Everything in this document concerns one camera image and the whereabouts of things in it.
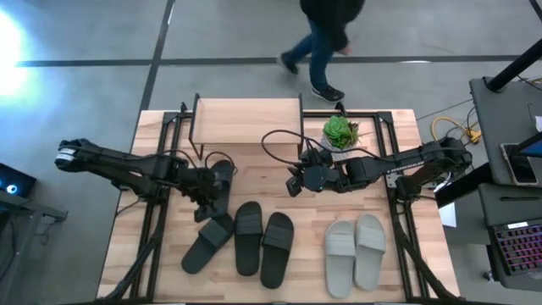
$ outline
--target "keyboard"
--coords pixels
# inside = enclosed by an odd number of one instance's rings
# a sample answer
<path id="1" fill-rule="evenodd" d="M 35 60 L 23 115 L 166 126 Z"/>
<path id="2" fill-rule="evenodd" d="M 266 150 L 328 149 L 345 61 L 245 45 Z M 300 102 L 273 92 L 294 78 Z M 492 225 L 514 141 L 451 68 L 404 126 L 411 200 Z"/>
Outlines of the keyboard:
<path id="1" fill-rule="evenodd" d="M 492 229 L 508 275 L 542 271 L 542 219 Z"/>

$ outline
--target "slide sandal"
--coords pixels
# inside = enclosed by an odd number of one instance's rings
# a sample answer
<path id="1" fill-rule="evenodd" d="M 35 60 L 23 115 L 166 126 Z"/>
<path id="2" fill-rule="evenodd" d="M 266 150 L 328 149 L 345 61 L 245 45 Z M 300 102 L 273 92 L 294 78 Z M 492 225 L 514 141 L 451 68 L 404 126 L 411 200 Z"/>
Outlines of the slide sandal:
<path id="1" fill-rule="evenodd" d="M 235 266 L 240 275 L 254 275 L 260 266 L 262 208 L 258 202 L 243 204 L 235 214 Z"/>
<path id="2" fill-rule="evenodd" d="M 262 285 L 279 288 L 285 277 L 286 265 L 294 241 L 294 225 L 283 213 L 273 213 L 263 235 Z"/>
<path id="3" fill-rule="evenodd" d="M 233 234 L 234 220 L 228 214 L 210 219 L 180 262 L 183 270 L 191 275 L 200 272 Z"/>
<path id="4" fill-rule="evenodd" d="M 350 295 L 355 259 L 354 226 L 348 221 L 334 222 L 325 231 L 325 282 L 332 297 Z"/>
<path id="5" fill-rule="evenodd" d="M 228 203 L 230 202 L 231 180 L 233 179 L 234 167 L 230 161 L 220 160 L 213 164 L 211 169 L 214 171 L 214 185 L 218 186 L 216 199 L 213 200 L 213 206 L 199 206 L 194 211 L 194 220 L 197 223 L 208 218 L 220 217 L 228 213 Z"/>
<path id="6" fill-rule="evenodd" d="M 379 286 L 380 265 L 386 252 L 386 236 L 379 219 L 365 214 L 356 224 L 356 269 L 354 281 L 365 291 Z"/>

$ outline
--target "wooden plank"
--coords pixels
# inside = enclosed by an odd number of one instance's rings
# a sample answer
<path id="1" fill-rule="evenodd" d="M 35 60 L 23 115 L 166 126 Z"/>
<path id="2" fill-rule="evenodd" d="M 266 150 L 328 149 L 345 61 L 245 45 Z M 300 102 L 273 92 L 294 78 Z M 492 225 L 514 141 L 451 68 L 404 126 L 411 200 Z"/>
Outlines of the wooden plank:
<path id="1" fill-rule="evenodd" d="M 143 112 L 134 142 L 134 152 L 152 153 L 156 150 L 162 112 Z M 393 110 L 395 131 L 401 150 L 420 144 L 418 127 L 412 110 Z M 370 119 L 351 119 L 360 124 L 363 134 L 359 147 L 378 153 L 376 135 Z M 319 141 L 326 119 L 305 119 L 305 133 Z M 191 156 L 195 153 L 187 141 L 189 123 L 181 128 L 179 149 Z M 273 153 L 282 158 L 296 160 L 296 146 L 292 144 L 271 145 Z M 264 288 L 259 272 L 243 277 L 235 270 L 234 238 L 199 274 L 190 275 L 180 267 L 180 260 L 197 237 L 204 223 L 193 221 L 196 204 L 172 191 L 163 239 L 156 302 L 400 302 L 404 301 L 395 242 L 391 229 L 390 213 L 384 182 L 379 180 L 362 191 L 335 194 L 331 191 L 313 193 L 303 191 L 291 198 L 285 188 L 290 177 L 286 166 L 267 156 L 259 145 L 206 146 L 206 153 L 219 150 L 228 153 L 239 172 L 233 179 L 229 212 L 233 216 L 237 208 L 248 201 L 258 201 L 263 209 L 263 224 L 273 212 L 289 215 L 296 227 L 294 246 L 285 276 L 279 289 Z M 211 157 L 211 162 L 221 159 Z M 129 193 L 121 197 L 120 208 L 134 201 Z M 121 214 L 115 221 L 108 255 L 104 266 L 98 296 L 107 295 L 124 276 L 136 256 L 137 243 L 144 214 L 144 203 Z M 362 214 L 373 214 L 384 226 L 387 252 L 384 255 L 379 288 L 361 291 L 353 288 L 344 300 L 329 296 L 324 279 L 324 232 L 338 219 L 356 221 Z M 452 293 L 458 295 L 456 277 L 451 265 L 444 230 L 436 204 L 421 200 L 413 205 L 414 219 L 423 259 L 437 278 Z M 418 292 L 415 270 L 409 263 L 412 285 Z M 147 279 L 142 281 L 142 291 Z"/>
<path id="2" fill-rule="evenodd" d="M 201 98 L 192 140 L 196 144 L 255 144 L 271 130 L 299 133 L 299 112 L 297 98 Z M 296 144 L 299 138 L 281 134 L 268 141 Z"/>

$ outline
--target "floor line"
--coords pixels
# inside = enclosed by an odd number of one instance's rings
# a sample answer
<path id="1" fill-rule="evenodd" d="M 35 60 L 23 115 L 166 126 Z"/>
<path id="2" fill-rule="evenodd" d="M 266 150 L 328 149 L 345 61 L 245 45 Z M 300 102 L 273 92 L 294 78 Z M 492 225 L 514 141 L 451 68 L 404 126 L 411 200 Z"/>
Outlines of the floor line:
<path id="1" fill-rule="evenodd" d="M 168 0 L 166 3 L 166 9 L 163 13 L 162 25 L 160 26 L 160 34 L 154 48 L 154 55 L 152 56 L 152 64 L 149 69 L 149 76 L 147 77 L 147 83 L 145 84 L 145 90 L 143 91 L 143 97 L 141 98 L 141 104 L 139 111 L 148 110 L 151 104 L 152 90 L 154 89 L 154 83 L 158 75 L 158 67 L 160 66 L 160 58 L 162 57 L 163 46 L 166 42 L 166 36 L 168 35 L 169 21 L 171 20 L 171 14 L 175 6 L 175 0 Z"/>
<path id="2" fill-rule="evenodd" d="M 539 16 L 540 21 L 542 21 L 542 8 L 540 8 L 539 3 L 536 0 L 528 0 L 531 3 L 531 6 L 534 9 L 534 12 Z"/>
<path id="3" fill-rule="evenodd" d="M 26 60 L 18 67 L 92 67 L 92 66 L 205 66 L 275 64 L 275 58 L 160 58 L 165 39 L 159 39 L 153 59 L 88 59 L 88 60 Z M 509 62 L 519 55 L 458 55 L 458 56 L 350 56 L 333 58 L 332 64 L 426 64 Z"/>
<path id="4" fill-rule="evenodd" d="M 446 108 L 442 108 L 442 109 L 437 110 L 437 111 L 434 111 L 434 112 L 432 112 L 432 113 L 430 113 L 430 114 L 425 114 L 424 116 L 421 116 L 421 117 L 419 117 L 419 118 L 416 118 L 416 121 L 419 121 L 419 120 L 421 120 L 421 119 L 428 118 L 428 117 L 430 117 L 431 115 L 440 114 L 441 112 L 445 112 L 446 110 L 455 108 L 455 107 L 457 107 L 457 106 L 463 105 L 464 103 L 468 103 L 468 102 L 471 102 L 471 101 L 472 101 L 472 98 L 469 98 L 468 100 L 465 100 L 465 101 L 462 101 L 462 102 L 459 102 L 459 103 L 455 103 L 455 104 L 453 104 L 453 105 L 451 105 L 451 106 L 448 106 L 448 107 L 446 107 Z"/>

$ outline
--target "smartphone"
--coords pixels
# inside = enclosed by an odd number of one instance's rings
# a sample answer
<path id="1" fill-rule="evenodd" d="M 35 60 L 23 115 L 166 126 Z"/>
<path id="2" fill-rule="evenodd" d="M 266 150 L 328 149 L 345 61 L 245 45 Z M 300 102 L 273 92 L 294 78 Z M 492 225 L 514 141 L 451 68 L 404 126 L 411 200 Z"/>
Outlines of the smartphone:
<path id="1" fill-rule="evenodd" d="M 517 144 L 501 144 L 502 155 L 505 158 L 512 181 L 517 186 L 537 185 L 539 181 L 534 174 L 528 157 L 519 154 L 512 155 L 512 150 L 516 146 Z"/>

